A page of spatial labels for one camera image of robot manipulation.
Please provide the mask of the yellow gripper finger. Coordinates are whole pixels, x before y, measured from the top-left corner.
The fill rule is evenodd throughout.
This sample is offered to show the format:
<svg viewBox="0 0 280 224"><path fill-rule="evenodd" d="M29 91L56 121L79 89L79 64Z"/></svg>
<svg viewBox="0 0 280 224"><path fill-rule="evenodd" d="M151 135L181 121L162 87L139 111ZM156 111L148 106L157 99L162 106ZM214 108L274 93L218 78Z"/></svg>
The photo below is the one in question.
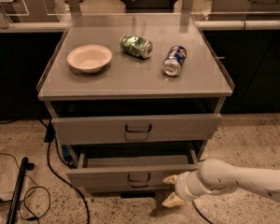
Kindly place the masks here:
<svg viewBox="0 0 280 224"><path fill-rule="evenodd" d="M164 207L172 208L183 205L185 202L179 198L174 192L172 192L163 202Z"/></svg>
<svg viewBox="0 0 280 224"><path fill-rule="evenodd" d="M173 185L177 180L177 175L170 175L170 176L167 176L165 177L162 182L164 184L168 184L168 185Z"/></svg>

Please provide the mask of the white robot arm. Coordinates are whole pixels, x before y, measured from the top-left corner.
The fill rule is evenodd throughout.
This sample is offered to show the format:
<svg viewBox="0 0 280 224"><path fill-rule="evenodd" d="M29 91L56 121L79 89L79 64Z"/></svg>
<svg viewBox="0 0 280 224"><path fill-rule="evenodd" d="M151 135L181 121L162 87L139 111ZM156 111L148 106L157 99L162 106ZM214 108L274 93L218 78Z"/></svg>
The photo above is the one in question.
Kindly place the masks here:
<svg viewBox="0 0 280 224"><path fill-rule="evenodd" d="M195 171L170 175L165 184L175 187L163 202L175 207L204 195L221 195L244 189L280 203L280 170L238 167L224 161L208 159Z"/></svg>

